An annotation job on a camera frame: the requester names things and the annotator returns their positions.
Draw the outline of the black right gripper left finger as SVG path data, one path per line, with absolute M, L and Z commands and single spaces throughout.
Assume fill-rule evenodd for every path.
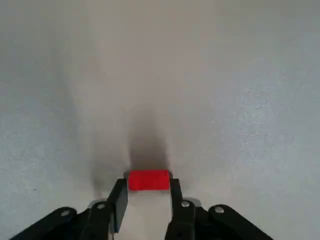
M 125 178 L 117 179 L 108 198 L 93 201 L 83 212 L 60 207 L 12 240 L 112 240 L 118 233 L 128 205 Z

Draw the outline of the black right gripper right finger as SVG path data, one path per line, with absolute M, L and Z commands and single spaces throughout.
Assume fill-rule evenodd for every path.
M 166 240 L 271 240 L 233 208 L 217 204 L 205 210 L 183 198 L 180 181 L 170 180 L 172 218 Z

